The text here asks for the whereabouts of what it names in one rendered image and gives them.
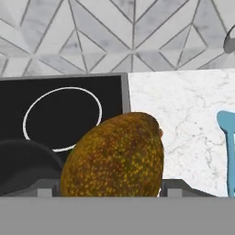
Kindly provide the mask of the black hob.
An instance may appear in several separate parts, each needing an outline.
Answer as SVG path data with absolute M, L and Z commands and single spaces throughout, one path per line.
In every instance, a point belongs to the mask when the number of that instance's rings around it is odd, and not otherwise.
M 129 111 L 125 73 L 0 79 L 0 140 L 34 140 L 63 160 L 89 129 Z

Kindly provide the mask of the grey metal tap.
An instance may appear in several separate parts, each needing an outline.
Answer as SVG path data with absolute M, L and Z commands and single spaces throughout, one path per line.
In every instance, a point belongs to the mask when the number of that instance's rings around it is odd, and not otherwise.
M 235 29 L 235 25 L 231 27 L 229 32 L 227 33 L 224 43 L 223 43 L 223 50 L 227 53 L 230 54 L 235 51 L 235 38 L 231 36 L 231 31 Z

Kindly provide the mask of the light blue spatula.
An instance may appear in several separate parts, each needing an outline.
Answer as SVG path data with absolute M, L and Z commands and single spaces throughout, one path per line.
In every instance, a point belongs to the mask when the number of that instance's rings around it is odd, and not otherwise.
M 224 132 L 227 149 L 227 190 L 228 196 L 235 197 L 235 113 L 221 110 L 217 113 L 217 122 Z

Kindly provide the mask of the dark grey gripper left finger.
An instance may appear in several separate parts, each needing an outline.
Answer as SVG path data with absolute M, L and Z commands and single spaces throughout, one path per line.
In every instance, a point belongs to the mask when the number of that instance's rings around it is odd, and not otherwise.
M 60 196 L 61 182 L 59 179 L 40 179 L 28 188 L 6 194 L 6 196 L 33 196 L 33 197 L 53 197 Z

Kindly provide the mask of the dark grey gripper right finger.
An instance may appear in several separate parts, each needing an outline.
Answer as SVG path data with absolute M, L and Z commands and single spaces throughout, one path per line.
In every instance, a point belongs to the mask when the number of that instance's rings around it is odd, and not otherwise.
M 161 197 L 213 197 L 213 195 L 192 188 L 183 179 L 163 179 Z

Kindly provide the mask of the black pot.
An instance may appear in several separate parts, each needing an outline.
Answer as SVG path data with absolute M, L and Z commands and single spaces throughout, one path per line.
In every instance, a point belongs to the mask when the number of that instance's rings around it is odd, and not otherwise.
M 26 189 L 40 179 L 59 179 L 63 162 L 32 140 L 0 141 L 0 196 Z

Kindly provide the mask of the brown speckled avocado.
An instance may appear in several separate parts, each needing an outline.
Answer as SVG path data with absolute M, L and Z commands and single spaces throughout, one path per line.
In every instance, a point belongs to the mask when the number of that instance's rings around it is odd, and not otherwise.
M 62 168 L 63 196 L 157 196 L 164 147 L 155 117 L 130 112 L 88 131 Z

